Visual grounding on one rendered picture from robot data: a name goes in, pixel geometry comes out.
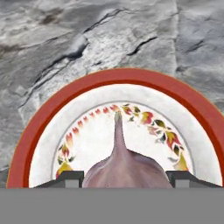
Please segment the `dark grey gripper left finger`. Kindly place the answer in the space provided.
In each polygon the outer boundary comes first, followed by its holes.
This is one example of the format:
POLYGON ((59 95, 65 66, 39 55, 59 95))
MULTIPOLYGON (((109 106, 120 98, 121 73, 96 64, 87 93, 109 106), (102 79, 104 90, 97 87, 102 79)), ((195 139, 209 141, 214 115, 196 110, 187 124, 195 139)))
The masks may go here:
POLYGON ((63 171, 55 180, 48 181, 38 188, 82 188, 84 171, 63 171))

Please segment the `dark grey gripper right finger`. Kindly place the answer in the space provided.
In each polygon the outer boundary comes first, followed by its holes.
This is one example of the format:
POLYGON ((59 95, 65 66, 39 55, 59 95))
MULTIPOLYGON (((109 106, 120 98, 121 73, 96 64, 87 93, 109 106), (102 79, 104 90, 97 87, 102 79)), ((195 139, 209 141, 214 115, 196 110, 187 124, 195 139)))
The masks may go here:
POLYGON ((174 188, 221 188, 220 185, 196 178, 189 171, 167 171, 166 175, 174 188))

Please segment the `purple garlic bulb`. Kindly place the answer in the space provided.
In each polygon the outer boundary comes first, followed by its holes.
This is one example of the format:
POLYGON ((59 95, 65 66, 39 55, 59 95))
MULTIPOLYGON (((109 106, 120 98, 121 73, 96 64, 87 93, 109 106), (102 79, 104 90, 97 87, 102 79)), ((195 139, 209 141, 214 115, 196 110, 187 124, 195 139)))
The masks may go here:
POLYGON ((172 185, 158 162, 126 147, 122 114, 116 112, 112 153, 90 168, 82 187, 171 189, 172 185))

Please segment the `red rimmed floral plate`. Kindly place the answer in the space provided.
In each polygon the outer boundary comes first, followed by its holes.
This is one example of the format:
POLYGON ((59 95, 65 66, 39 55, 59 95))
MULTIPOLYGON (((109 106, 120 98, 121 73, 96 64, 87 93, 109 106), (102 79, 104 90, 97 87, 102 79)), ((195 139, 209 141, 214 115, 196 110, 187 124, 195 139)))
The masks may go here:
POLYGON ((10 164, 9 188, 36 187, 109 157, 115 115, 126 147, 167 171, 224 186, 224 115, 185 83, 144 69, 89 74, 63 87, 29 121, 10 164))

